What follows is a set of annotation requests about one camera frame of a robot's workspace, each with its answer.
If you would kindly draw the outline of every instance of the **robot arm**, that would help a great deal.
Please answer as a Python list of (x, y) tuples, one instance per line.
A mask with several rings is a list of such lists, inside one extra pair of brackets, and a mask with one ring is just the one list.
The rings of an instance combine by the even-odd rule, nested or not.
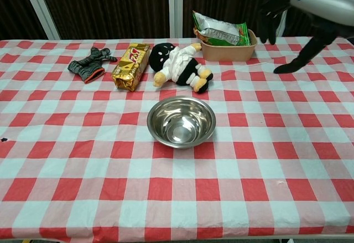
[(293, 73), (337, 37), (354, 37), (354, 0), (270, 0), (259, 11), (258, 31), (262, 43), (275, 43), (275, 31), (280, 14), (291, 6), (304, 11), (311, 18), (317, 32), (291, 63), (281, 65), (274, 73)]

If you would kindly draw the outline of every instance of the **table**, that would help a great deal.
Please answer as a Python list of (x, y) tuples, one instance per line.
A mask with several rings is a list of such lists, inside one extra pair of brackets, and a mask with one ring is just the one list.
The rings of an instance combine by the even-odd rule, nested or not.
[[(246, 63), (197, 60), (207, 93), (152, 85), (135, 92), (67, 70), (92, 45), (195, 39), (0, 42), (0, 238), (67, 242), (354, 233), (354, 46), (337, 39), (294, 74), (275, 75), (307, 37), (259, 44)], [(175, 95), (205, 100), (215, 134), (171, 149), (146, 127)]]

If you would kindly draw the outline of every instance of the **dark curtain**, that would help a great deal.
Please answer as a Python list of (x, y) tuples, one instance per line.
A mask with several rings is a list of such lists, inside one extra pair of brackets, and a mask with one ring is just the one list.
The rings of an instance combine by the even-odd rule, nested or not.
[(0, 40), (47, 39), (29, 0), (0, 0)]
[(62, 39), (166, 38), (168, 0), (46, 0)]
[[(230, 23), (246, 22), (257, 35), (259, 6), (267, 0), (184, 0), (183, 36), (194, 37), (192, 10), (211, 18)], [(290, 10), (287, 19), (287, 34), (307, 35), (310, 33), (309, 18), (300, 11)]]

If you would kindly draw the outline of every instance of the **gold wrapper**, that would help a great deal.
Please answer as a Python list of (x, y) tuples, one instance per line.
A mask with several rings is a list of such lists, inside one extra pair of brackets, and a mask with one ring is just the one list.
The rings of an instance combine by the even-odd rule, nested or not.
[(112, 71), (117, 88), (134, 91), (148, 64), (150, 45), (132, 43)]

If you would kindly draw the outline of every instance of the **stainless steel bowl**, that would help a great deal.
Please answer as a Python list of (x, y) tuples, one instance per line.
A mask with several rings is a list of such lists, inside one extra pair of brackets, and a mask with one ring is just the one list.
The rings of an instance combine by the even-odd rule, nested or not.
[(189, 96), (158, 102), (148, 115), (148, 129), (159, 142), (174, 148), (189, 148), (207, 140), (215, 129), (215, 114), (209, 105)]

